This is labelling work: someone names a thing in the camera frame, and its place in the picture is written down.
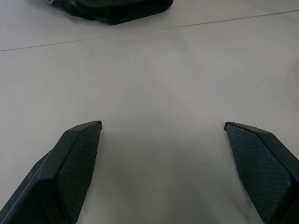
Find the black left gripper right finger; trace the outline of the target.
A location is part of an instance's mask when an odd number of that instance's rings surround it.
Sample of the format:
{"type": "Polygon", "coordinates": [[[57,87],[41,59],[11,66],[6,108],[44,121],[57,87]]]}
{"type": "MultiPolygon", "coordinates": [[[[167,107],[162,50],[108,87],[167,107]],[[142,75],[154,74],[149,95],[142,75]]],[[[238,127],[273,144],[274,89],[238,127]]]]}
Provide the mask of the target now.
{"type": "Polygon", "coordinates": [[[236,169],[264,224],[299,224],[299,160],[272,133],[226,122],[236,169]]]}

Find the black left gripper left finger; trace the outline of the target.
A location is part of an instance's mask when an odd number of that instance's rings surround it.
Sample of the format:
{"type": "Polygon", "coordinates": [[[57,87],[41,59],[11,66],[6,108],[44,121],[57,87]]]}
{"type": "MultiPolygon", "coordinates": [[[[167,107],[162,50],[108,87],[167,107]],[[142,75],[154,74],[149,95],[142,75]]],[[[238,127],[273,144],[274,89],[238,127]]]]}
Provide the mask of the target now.
{"type": "Polygon", "coordinates": [[[29,171],[0,224],[76,224],[93,177],[101,121],[77,125],[29,171]]]}

